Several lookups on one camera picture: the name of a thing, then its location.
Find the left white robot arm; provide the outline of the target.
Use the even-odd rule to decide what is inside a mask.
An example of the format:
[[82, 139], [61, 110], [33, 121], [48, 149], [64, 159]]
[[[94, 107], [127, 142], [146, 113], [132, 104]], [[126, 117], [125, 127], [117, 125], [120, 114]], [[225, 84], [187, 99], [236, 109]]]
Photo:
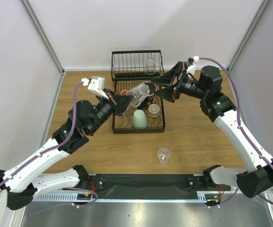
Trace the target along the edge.
[[73, 154], [112, 115], [121, 116], [133, 99], [131, 95], [118, 95], [104, 89], [104, 97], [98, 104], [87, 100], [74, 101], [68, 119], [52, 137], [33, 155], [11, 170], [0, 170], [0, 188], [7, 190], [7, 207], [18, 210], [28, 205], [33, 198], [51, 191], [89, 185], [89, 174], [82, 165], [52, 175], [43, 172], [63, 158]]

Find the pale green cup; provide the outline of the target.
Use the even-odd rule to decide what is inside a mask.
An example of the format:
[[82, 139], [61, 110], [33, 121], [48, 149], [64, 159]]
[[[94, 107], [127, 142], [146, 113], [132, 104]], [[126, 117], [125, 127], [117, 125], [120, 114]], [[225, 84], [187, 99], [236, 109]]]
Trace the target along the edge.
[[133, 114], [133, 126], [136, 129], [145, 129], [147, 127], [147, 117], [143, 110], [135, 110]]

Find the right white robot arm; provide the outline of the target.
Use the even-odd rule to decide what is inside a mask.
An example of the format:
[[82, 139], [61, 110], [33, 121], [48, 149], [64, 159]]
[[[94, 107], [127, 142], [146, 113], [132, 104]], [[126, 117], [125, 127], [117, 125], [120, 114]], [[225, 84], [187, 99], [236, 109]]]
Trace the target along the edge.
[[194, 78], [195, 58], [179, 61], [162, 76], [151, 80], [161, 87], [156, 95], [175, 102], [184, 94], [200, 100], [202, 112], [229, 138], [243, 160], [245, 169], [214, 165], [203, 174], [203, 186], [214, 190], [220, 184], [240, 189], [248, 198], [273, 187], [273, 156], [250, 133], [240, 118], [240, 111], [222, 92], [222, 75], [215, 66], [204, 66], [199, 79]]

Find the clear stemless glass back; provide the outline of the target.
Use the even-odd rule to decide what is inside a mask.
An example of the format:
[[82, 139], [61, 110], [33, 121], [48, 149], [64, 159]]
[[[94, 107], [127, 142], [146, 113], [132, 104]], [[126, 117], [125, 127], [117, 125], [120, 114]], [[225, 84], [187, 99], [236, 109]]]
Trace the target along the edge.
[[144, 73], [147, 75], [153, 75], [156, 73], [156, 61], [155, 58], [148, 58], [145, 62]]

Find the clear stemless glass front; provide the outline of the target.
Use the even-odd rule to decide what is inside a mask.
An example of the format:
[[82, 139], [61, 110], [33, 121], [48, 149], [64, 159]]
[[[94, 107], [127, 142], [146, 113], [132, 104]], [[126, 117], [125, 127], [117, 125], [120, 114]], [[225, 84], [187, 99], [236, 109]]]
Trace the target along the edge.
[[138, 107], [142, 102], [147, 98], [150, 93], [150, 88], [147, 84], [141, 83], [136, 87], [130, 89], [126, 95], [132, 96], [133, 99], [130, 101], [130, 104], [134, 107]]

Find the clear stemless glass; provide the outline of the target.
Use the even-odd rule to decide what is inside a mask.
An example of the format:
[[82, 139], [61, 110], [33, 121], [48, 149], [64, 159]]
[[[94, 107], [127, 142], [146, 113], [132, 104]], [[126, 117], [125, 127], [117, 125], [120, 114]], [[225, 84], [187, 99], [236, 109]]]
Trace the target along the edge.
[[148, 58], [145, 62], [144, 73], [147, 75], [153, 75], [156, 73], [156, 61], [155, 58]]
[[134, 107], [138, 107], [142, 102], [147, 98], [150, 93], [150, 88], [147, 84], [141, 83], [136, 87], [130, 89], [126, 95], [132, 96], [133, 99], [130, 101], [130, 104]]
[[171, 152], [167, 148], [161, 148], [157, 152], [157, 157], [160, 163], [166, 163], [171, 157]]

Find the aluminium frame post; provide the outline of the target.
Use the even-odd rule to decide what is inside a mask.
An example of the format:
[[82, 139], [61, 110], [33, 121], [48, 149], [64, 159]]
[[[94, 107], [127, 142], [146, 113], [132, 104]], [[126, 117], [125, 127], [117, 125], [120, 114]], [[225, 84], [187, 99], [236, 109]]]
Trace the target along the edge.
[[270, 3], [270, 0], [263, 0], [260, 3], [260, 5], [259, 5], [253, 19], [251, 20], [240, 44], [238, 45], [238, 48], [236, 49], [231, 61], [229, 62], [229, 65], [227, 67], [227, 71], [231, 71], [232, 68], [234, 67], [236, 61], [238, 60], [243, 49], [245, 48], [246, 44], [248, 43], [252, 33], [254, 32], [254, 29], [256, 28], [258, 22], [260, 21], [262, 15], [265, 12], [266, 8], [268, 7], [269, 3]]
[[27, 17], [31, 21], [31, 24], [33, 25], [36, 33], [38, 34], [42, 44], [44, 45], [48, 55], [50, 56], [51, 60], [53, 61], [54, 65], [56, 66], [59, 73], [63, 74], [64, 69], [53, 49], [53, 46], [51, 45], [31, 3], [28, 0], [19, 0], [20, 4], [22, 5], [24, 11], [27, 14]]

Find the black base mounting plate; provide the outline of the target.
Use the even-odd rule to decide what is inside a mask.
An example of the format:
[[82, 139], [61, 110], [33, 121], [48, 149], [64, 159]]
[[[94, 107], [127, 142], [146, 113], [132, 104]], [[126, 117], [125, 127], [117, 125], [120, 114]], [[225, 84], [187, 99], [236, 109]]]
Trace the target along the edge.
[[203, 175], [193, 174], [96, 174], [79, 188], [98, 192], [201, 192], [220, 194], [227, 186], [217, 186]]

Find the right aluminium frame post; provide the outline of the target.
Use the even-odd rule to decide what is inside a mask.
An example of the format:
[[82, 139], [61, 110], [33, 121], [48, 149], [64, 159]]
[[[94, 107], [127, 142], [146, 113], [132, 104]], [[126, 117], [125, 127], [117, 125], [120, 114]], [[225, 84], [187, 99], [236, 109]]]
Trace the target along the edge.
[[268, 7], [269, 3], [270, 3], [270, 0], [263, 0], [260, 3], [260, 5], [259, 5], [253, 19], [251, 20], [240, 44], [238, 45], [238, 48], [236, 49], [231, 61], [229, 62], [229, 65], [227, 67], [227, 71], [231, 71], [232, 68], [234, 67], [236, 61], [238, 60], [243, 49], [245, 48], [246, 44], [248, 43], [252, 33], [254, 32], [254, 29], [256, 28], [258, 22], [260, 21], [262, 15], [265, 12], [266, 8]]

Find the small orange black cup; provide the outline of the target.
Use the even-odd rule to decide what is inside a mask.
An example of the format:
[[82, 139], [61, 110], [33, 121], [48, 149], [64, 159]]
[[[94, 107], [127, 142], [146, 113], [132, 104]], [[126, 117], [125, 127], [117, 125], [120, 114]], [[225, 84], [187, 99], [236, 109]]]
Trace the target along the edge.
[[126, 95], [126, 93], [128, 92], [128, 90], [124, 89], [120, 92], [121, 95]]

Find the short clear glass tumbler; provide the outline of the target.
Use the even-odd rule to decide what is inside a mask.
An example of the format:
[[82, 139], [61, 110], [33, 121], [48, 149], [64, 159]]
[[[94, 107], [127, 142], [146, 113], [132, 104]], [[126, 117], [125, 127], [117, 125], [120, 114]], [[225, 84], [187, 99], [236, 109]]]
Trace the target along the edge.
[[161, 110], [160, 110], [159, 105], [151, 104], [148, 106], [148, 115], [150, 117], [153, 117], [153, 118], [158, 117], [160, 115], [160, 112], [161, 112]]

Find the black skull pattern mug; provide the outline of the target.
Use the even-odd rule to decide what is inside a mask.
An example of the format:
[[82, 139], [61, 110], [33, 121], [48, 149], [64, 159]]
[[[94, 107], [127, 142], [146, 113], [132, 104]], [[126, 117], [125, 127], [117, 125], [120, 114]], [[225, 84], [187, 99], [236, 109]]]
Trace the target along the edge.
[[150, 106], [151, 104], [156, 104], [156, 94], [157, 86], [152, 82], [143, 82], [143, 84], [147, 85], [149, 87], [149, 95], [145, 98], [145, 100], [142, 102], [141, 106], [143, 108]]

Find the left aluminium frame post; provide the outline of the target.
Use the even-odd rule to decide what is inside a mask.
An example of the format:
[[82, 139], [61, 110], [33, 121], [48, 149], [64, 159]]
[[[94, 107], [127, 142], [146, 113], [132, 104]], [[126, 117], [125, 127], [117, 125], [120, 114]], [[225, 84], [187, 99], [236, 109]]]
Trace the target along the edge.
[[24, 11], [27, 14], [27, 17], [31, 21], [31, 24], [33, 25], [36, 33], [38, 34], [42, 44], [44, 45], [48, 55], [50, 56], [51, 60], [53, 61], [54, 65], [56, 66], [59, 73], [63, 74], [64, 69], [53, 49], [53, 46], [51, 45], [31, 3], [28, 0], [19, 0], [20, 4], [22, 5]]

